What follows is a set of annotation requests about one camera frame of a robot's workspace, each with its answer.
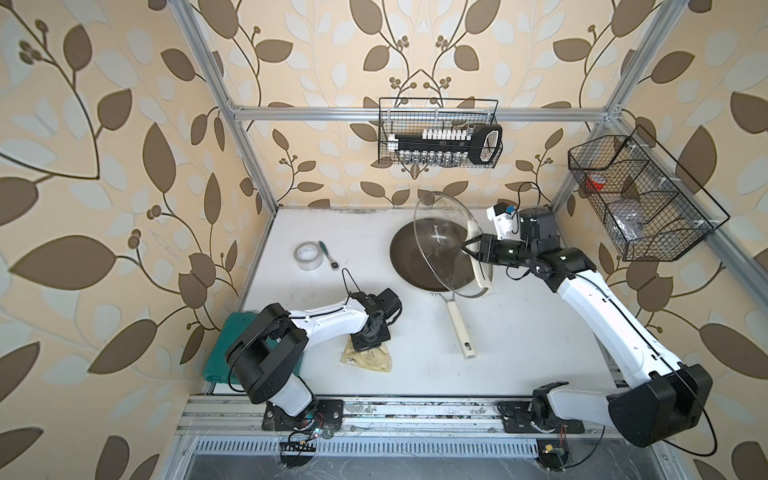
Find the yellow cleaning cloth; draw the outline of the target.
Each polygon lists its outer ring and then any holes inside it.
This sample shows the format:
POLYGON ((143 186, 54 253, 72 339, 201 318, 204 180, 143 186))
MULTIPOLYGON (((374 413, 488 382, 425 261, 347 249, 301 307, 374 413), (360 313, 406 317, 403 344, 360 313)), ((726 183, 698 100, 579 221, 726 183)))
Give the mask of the yellow cleaning cloth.
POLYGON ((352 342, 349 341, 340 362, 373 372, 388 373, 392 368, 391 355, 384 344, 369 350, 357 351, 354 349, 352 342))

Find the glass pot lid cream handle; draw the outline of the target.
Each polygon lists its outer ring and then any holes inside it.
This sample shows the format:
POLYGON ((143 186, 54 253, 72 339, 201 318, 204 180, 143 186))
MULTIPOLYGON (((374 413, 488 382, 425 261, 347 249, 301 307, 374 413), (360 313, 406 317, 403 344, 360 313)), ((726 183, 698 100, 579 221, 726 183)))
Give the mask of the glass pot lid cream handle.
POLYGON ((414 210, 418 250, 437 282, 452 294, 474 299, 492 287, 492 267, 474 261, 462 243, 483 231, 470 210, 455 197, 424 191, 414 210))

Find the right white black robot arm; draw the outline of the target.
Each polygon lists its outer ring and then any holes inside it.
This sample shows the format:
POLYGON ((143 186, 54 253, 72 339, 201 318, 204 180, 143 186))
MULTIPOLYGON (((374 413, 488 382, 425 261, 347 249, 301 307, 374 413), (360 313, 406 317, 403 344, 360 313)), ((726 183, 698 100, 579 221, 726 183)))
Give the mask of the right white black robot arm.
POLYGON ((482 265, 522 268, 543 280, 586 322, 619 368, 626 386, 588 391, 566 381, 537 388, 531 423, 551 431, 561 422, 587 421, 616 429, 637 447, 694 428, 708 415, 705 403, 713 379, 703 366, 687 365, 636 319, 578 248, 564 247, 556 220, 546 209, 510 214, 506 204, 488 209, 495 231, 467 222, 463 253, 475 271, 482 265))

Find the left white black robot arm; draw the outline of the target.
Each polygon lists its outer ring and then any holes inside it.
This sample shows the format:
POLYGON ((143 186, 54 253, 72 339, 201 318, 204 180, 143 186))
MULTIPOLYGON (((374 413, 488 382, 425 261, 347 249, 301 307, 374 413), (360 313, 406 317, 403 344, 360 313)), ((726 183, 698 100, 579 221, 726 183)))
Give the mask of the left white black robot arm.
POLYGON ((362 291, 312 310, 266 306, 227 348, 226 381, 253 404, 272 408, 277 431, 307 431, 330 419, 320 401, 295 373, 304 352, 337 337, 348 339, 344 362, 388 371, 385 343, 402 314, 402 302, 390 289, 377 295, 362 291))

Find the clear tape roll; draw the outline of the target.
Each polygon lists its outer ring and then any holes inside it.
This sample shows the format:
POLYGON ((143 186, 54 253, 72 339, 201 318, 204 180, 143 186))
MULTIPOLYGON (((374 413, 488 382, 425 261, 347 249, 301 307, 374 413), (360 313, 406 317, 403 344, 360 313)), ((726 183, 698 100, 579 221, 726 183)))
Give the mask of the clear tape roll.
POLYGON ((314 271, 318 269, 324 260, 324 254, 317 242, 303 242, 293 251, 293 258, 299 269, 314 271))

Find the black white tool in basket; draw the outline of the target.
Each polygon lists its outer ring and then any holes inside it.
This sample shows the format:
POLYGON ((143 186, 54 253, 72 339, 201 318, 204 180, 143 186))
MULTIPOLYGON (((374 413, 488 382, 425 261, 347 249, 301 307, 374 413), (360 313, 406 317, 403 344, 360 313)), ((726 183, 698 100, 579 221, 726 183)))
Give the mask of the black white tool in basket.
POLYGON ((503 151, 499 124, 468 124, 462 128, 425 128, 420 133, 390 133, 385 152, 404 164, 446 168, 493 167, 503 151))

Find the red tape roll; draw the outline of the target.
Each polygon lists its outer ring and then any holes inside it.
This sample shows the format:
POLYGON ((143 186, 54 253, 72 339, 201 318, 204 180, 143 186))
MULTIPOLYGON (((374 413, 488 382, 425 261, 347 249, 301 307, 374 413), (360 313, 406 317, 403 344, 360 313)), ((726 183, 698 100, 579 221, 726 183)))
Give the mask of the red tape roll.
POLYGON ((599 192, 606 184, 606 177, 599 172, 589 173, 585 179, 585 189, 588 192, 599 192))

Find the green mat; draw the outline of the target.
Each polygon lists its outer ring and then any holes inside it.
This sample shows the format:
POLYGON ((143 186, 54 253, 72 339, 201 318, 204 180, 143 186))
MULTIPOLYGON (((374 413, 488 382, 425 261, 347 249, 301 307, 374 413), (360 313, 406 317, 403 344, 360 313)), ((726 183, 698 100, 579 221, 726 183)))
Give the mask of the green mat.
POLYGON ((293 375, 307 344, 306 331, 282 308, 233 313, 205 363, 203 378, 244 391, 279 390, 293 375))

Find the clear plastic bag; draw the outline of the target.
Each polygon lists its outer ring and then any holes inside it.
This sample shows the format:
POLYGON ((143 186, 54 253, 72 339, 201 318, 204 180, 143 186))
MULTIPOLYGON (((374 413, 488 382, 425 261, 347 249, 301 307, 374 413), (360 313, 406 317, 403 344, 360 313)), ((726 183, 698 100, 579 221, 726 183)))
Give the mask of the clear plastic bag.
POLYGON ((644 214, 636 199, 619 199, 608 204, 608 209, 619 230, 627 240, 644 236, 644 214))

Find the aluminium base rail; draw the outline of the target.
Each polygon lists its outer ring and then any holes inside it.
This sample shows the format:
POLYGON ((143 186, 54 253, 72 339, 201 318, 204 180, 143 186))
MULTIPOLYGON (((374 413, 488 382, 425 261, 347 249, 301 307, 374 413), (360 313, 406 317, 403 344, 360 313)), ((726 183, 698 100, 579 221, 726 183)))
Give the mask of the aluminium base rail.
POLYGON ((201 453, 271 454, 303 442, 316 457, 530 458, 547 446, 576 457, 627 445, 614 428, 582 421, 533 426, 526 397, 321 396, 307 420, 241 395, 196 395, 177 435, 201 453))

